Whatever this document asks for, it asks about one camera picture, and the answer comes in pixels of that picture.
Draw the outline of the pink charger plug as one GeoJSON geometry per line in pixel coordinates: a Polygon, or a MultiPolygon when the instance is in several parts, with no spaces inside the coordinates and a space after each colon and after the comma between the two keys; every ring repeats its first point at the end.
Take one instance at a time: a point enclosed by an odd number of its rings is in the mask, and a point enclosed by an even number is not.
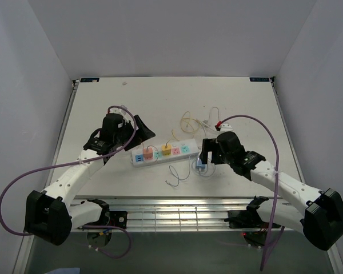
{"type": "Polygon", "coordinates": [[[143,149],[143,158],[145,160],[150,160],[153,158],[154,152],[151,147],[147,147],[143,149]]]}

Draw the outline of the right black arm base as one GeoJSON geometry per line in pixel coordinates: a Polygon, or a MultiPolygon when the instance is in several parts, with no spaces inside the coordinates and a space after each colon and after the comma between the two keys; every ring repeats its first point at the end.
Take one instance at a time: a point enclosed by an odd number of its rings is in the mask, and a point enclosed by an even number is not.
{"type": "Polygon", "coordinates": [[[272,200],[265,196],[254,197],[244,210],[230,210],[224,222],[229,223],[229,228],[259,228],[268,229],[269,221],[263,221],[258,215],[258,209],[267,206],[272,200]]]}

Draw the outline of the white colourful power strip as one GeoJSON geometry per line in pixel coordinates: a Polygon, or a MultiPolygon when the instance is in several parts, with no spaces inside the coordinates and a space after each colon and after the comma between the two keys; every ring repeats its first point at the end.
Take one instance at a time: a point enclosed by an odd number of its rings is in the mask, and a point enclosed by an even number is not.
{"type": "Polygon", "coordinates": [[[195,139],[187,139],[168,144],[142,146],[140,149],[131,152],[131,162],[134,167],[151,166],[189,159],[190,156],[197,156],[199,149],[195,139]]]}

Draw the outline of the yellow charger plug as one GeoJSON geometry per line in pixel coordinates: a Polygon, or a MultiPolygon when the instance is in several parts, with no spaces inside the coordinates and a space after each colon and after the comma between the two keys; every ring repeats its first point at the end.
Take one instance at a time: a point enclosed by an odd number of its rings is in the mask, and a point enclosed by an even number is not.
{"type": "Polygon", "coordinates": [[[172,149],[171,149],[171,145],[170,144],[164,144],[162,146],[162,155],[163,156],[168,156],[172,154],[172,149]]]}

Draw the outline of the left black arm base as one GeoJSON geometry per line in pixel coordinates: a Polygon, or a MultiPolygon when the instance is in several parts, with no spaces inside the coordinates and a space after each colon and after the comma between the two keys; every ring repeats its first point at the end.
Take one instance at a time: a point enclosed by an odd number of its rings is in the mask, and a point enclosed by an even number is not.
{"type": "Polygon", "coordinates": [[[112,211],[110,205],[99,199],[88,199],[81,202],[79,227],[88,226],[115,226],[127,227],[127,211],[112,211]]]}

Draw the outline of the blue charger plug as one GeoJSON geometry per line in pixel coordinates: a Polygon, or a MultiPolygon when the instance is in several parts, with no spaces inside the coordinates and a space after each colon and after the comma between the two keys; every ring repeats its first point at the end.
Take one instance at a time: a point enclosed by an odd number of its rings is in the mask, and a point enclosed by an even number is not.
{"type": "Polygon", "coordinates": [[[201,161],[200,158],[197,158],[196,159],[196,163],[195,163],[195,169],[198,171],[198,172],[201,172],[201,171],[204,171],[206,168],[206,165],[203,164],[203,162],[201,161]]]}

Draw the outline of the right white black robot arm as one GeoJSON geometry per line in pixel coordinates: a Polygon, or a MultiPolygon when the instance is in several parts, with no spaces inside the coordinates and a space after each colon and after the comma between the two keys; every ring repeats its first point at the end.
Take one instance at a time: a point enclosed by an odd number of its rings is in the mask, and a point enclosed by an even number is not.
{"type": "Polygon", "coordinates": [[[223,132],[215,139],[204,139],[200,159],[207,163],[227,164],[240,176],[278,195],[294,208],[274,205],[274,224],[303,233],[316,248],[327,251],[343,235],[343,200],[333,190],[326,191],[307,186],[285,173],[277,173],[260,154],[247,151],[238,136],[223,132]]]}

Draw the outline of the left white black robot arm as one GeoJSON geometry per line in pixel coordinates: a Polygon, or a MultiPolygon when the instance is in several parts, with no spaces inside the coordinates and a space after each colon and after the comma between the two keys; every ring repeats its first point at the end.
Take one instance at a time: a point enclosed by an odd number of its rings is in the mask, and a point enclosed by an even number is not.
{"type": "Polygon", "coordinates": [[[32,191],[26,199],[25,231],[54,245],[61,245],[72,229],[84,225],[103,228],[110,221],[109,205],[89,199],[79,205],[72,201],[90,178],[120,148],[128,151],[155,137],[138,115],[135,126],[121,114],[109,113],[83,146],[75,165],[70,166],[43,191],[32,191]]]}

